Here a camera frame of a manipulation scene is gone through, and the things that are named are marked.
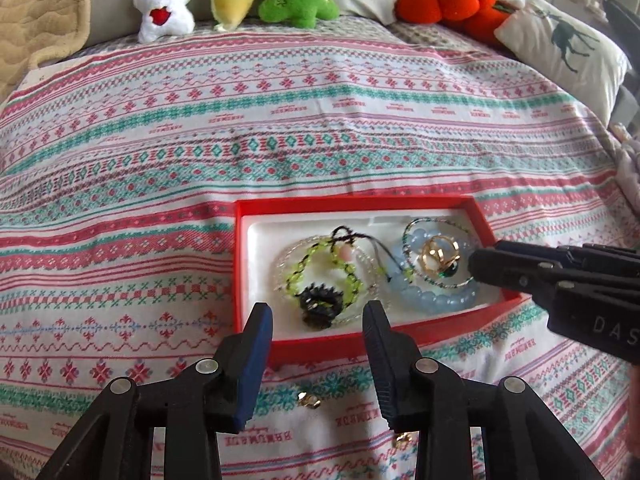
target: red heart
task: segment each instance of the red heart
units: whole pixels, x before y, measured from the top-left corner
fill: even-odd
[[[166,20],[169,19],[169,16],[171,15],[171,13],[166,10],[166,7],[163,7],[162,9],[154,9],[152,10],[149,15],[151,16],[151,19],[154,21],[154,25],[164,25],[166,23]]]

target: persimmon plush toy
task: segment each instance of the persimmon plush toy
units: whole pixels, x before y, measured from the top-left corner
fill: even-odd
[[[442,22],[475,40],[501,47],[494,30],[509,17],[495,9],[496,0],[398,0],[396,16],[409,23]]]

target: patterned bed sheet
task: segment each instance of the patterned bed sheet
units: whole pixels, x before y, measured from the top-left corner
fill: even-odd
[[[640,238],[594,115],[444,28],[200,27],[61,67],[0,116],[0,458],[18,478],[111,378],[174,377],[230,333],[235,200],[463,193],[497,237]],[[527,301],[423,353],[475,380],[520,375],[620,478],[627,368],[545,325]],[[321,407],[298,406],[300,391]],[[415,440],[392,441],[359,359],[268,370],[247,430],[219,445],[236,478],[412,478]]]

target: striped blanket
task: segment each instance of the striped blanket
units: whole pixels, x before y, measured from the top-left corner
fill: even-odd
[[[14,92],[0,116],[0,458],[18,478],[110,379],[174,377],[230,333],[235,200],[473,194],[498,238],[638,242],[589,110],[455,33],[401,29],[341,18],[124,40]],[[520,375],[620,478],[626,366],[545,324],[527,302],[424,354],[475,380]],[[282,480],[411,478],[415,440],[392,440],[364,359],[268,370],[247,430],[219,436],[225,476]]]

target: pink bead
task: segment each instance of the pink bead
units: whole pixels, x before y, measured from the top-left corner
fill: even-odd
[[[338,257],[345,262],[350,262],[353,259],[353,248],[349,244],[343,244],[338,251]]]

